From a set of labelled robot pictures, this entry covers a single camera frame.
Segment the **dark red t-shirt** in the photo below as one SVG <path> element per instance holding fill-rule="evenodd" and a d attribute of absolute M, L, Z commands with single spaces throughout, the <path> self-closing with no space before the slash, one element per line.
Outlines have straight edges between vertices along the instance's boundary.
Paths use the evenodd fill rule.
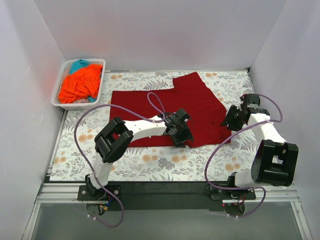
<path fill-rule="evenodd" d="M 176 112 L 183 108 L 191 117 L 187 125 L 193 141 L 187 141 L 190 148 L 203 145 L 221 144 L 232 132 L 221 126 L 226 116 L 226 108 L 205 85 L 197 72 L 173 79 L 173 88 L 154 90 L 148 98 L 147 91 L 113 91 L 110 118 L 120 117 L 124 121 L 135 121 L 138 117 L 117 106 L 122 106 L 146 118 L 152 118 L 158 111 L 148 100 L 157 106 L 164 106 L 166 112 Z"/>

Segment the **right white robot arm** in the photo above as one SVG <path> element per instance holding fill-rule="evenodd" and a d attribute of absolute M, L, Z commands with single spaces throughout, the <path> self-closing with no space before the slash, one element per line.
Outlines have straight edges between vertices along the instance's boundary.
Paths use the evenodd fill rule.
<path fill-rule="evenodd" d="M 247 125 L 260 142 L 249 170 L 234 172 L 217 189 L 219 196 L 237 199 L 258 186 L 289 187 L 294 179 L 299 148 L 277 132 L 267 109 L 261 108 L 258 94 L 240 97 L 239 106 L 232 105 L 221 126 L 237 132 Z"/>

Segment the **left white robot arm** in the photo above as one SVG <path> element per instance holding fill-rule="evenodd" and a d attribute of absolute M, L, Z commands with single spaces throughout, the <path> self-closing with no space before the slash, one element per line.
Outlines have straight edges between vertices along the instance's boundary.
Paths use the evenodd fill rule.
<path fill-rule="evenodd" d="M 114 162 L 126 152 L 130 143 L 144 138 L 169 136 L 176 148 L 184 148 L 194 137 L 187 121 L 191 116 L 184 110 L 160 113 L 141 120 L 122 120 L 115 117 L 96 135 L 96 160 L 93 172 L 85 177 L 89 195 L 95 200 L 106 198 L 106 186 Z"/>

